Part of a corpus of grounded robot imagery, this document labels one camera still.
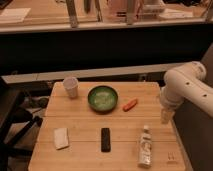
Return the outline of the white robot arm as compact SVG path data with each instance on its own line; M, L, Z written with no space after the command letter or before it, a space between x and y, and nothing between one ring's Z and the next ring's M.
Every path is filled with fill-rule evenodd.
M162 124L173 118L185 99L213 117L213 88L204 83L206 74L205 66L198 61L174 67L164 74L165 86L159 93Z

